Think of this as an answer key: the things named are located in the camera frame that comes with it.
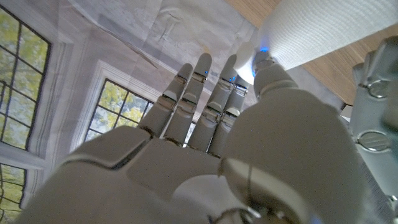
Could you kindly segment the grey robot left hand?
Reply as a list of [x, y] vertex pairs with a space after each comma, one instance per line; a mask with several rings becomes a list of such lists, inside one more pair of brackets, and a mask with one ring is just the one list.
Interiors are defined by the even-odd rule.
[[364, 163], [397, 218], [397, 36], [353, 67], [357, 84], [351, 129]]

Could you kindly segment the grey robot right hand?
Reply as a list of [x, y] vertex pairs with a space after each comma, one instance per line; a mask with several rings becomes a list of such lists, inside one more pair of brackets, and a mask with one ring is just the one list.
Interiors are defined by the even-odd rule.
[[256, 55], [258, 102], [220, 157], [121, 126], [72, 152], [18, 223], [381, 223], [362, 160], [331, 106]]

